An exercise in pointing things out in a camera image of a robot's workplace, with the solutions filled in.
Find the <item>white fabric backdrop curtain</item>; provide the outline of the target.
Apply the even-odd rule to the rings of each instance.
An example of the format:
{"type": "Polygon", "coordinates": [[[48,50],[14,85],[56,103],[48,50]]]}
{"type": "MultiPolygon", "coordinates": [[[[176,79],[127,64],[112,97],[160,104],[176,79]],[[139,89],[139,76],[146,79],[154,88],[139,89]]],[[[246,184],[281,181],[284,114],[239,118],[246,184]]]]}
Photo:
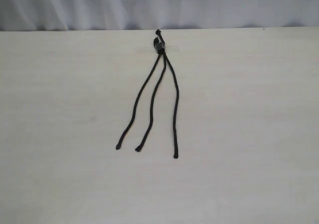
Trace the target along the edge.
{"type": "Polygon", "coordinates": [[[318,24],[319,0],[0,0],[4,31],[318,24]]]}

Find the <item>clear adhesive tape strip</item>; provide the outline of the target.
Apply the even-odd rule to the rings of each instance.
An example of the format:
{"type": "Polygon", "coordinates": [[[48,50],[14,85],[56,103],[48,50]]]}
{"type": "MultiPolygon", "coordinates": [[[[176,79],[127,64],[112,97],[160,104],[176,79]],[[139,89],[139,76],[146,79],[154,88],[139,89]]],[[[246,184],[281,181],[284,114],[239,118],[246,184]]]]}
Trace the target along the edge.
{"type": "MultiPolygon", "coordinates": [[[[165,48],[166,53],[172,53],[172,52],[179,52],[180,49],[178,46],[167,46],[165,48]]],[[[147,46],[147,47],[137,47],[135,49],[135,52],[138,54],[147,54],[147,53],[155,53],[157,54],[156,49],[152,46],[147,46]]]]}

